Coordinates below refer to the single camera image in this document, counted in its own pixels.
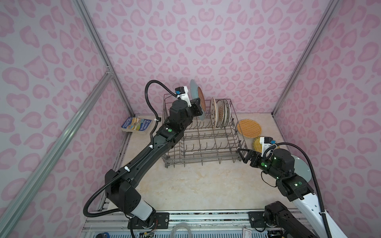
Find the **cream floral plate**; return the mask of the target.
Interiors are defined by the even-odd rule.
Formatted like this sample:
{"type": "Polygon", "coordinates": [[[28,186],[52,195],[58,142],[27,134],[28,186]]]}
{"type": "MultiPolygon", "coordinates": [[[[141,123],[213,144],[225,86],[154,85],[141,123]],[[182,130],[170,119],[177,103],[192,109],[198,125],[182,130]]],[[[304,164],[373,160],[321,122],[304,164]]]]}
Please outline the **cream floral plate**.
{"type": "Polygon", "coordinates": [[[228,124],[227,124],[227,121],[228,121],[228,119],[227,119],[227,112],[228,112],[228,110],[227,110],[227,102],[228,102],[228,100],[224,99],[223,102],[224,102],[224,109],[225,109],[225,117],[224,117],[224,124],[223,124],[223,126],[227,127],[228,126],[228,124]]]}

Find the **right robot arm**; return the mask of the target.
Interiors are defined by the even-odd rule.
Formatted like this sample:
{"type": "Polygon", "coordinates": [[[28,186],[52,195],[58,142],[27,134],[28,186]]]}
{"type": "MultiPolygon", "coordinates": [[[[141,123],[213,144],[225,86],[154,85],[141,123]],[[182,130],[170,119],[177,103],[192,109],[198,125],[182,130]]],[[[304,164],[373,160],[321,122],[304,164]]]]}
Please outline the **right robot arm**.
{"type": "Polygon", "coordinates": [[[324,208],[321,194],[295,172],[295,158],[286,149],[275,149],[266,158],[264,153],[238,149],[245,164],[262,170],[276,180],[280,193],[292,202],[305,216],[313,230],[310,231],[281,202],[265,207],[264,220],[269,226],[278,226],[293,238],[345,238],[345,233],[324,208]]]}

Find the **grey-blue plate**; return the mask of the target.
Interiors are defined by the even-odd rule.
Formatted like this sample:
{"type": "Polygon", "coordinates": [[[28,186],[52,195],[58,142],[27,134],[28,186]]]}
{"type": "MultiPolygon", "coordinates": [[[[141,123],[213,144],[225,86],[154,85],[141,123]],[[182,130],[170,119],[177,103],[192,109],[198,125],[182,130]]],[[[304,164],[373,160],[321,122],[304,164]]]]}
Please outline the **grey-blue plate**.
{"type": "Polygon", "coordinates": [[[203,121],[205,119],[205,112],[206,112],[206,103],[205,103],[203,91],[198,86],[198,84],[196,83],[196,81],[194,79],[192,79],[190,82],[190,88],[191,88],[190,92],[191,92],[192,99],[196,99],[196,98],[200,99],[200,106],[202,109],[202,115],[199,116],[199,118],[200,118],[200,120],[203,121]]]}

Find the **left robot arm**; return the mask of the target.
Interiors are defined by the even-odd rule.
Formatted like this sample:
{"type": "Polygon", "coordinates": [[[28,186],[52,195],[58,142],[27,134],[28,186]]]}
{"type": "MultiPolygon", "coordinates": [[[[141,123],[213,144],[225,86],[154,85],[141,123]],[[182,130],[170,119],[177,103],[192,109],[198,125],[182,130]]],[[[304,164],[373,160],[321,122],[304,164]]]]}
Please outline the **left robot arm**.
{"type": "Polygon", "coordinates": [[[165,153],[170,151],[184,136],[186,128],[193,118],[202,115],[201,100],[178,99],[172,103],[170,113],[153,137],[153,142],[145,147],[133,160],[118,171],[110,170],[105,175],[105,183],[112,183],[105,188],[106,197],[118,210],[132,215],[150,228],[154,224],[155,209],[145,202],[136,187],[149,169],[165,153]]]}

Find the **white plate orange sunburst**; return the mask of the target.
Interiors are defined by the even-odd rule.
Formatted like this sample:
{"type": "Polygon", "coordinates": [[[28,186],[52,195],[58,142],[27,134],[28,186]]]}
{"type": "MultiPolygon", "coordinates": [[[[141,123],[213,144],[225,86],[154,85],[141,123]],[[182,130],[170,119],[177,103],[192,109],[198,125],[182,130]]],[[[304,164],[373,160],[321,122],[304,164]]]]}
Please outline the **white plate orange sunburst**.
{"type": "Polygon", "coordinates": [[[224,100],[217,101],[218,108],[218,120],[217,120],[217,128],[222,128],[225,121],[225,103],[224,100]]]}

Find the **cat and stars plate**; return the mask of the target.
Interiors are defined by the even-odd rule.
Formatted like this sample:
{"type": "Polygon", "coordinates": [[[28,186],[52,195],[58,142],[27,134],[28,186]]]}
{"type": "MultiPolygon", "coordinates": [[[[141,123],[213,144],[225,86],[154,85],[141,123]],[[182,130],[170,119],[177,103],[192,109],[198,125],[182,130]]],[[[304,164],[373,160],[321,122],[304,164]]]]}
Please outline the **cat and stars plate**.
{"type": "Polygon", "coordinates": [[[218,122],[218,108],[214,97],[212,97],[210,100],[210,117],[212,121],[212,127],[216,128],[218,122]]]}

